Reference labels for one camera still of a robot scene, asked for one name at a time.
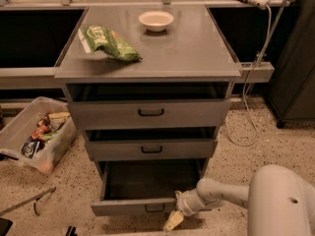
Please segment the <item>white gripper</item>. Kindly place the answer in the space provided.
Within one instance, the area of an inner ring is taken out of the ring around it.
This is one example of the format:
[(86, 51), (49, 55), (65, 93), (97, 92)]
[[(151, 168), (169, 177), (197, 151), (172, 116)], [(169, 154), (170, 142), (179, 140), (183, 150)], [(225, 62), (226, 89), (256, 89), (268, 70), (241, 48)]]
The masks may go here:
[(174, 194), (178, 210), (174, 210), (170, 214), (163, 226), (163, 230), (166, 232), (172, 231), (178, 226), (184, 220), (184, 216), (194, 215), (203, 207), (203, 200), (199, 197), (196, 190), (185, 192), (175, 190)]

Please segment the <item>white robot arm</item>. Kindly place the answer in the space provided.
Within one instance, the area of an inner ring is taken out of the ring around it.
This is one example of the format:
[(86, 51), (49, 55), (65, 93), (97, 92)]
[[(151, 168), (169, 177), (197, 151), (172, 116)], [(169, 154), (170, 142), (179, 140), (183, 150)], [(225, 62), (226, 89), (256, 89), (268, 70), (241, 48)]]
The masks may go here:
[(196, 188), (177, 191), (176, 210), (163, 229), (171, 231), (186, 216), (232, 203), (248, 210), (247, 236), (312, 236), (315, 230), (315, 188), (295, 172), (265, 165), (248, 186), (205, 177)]

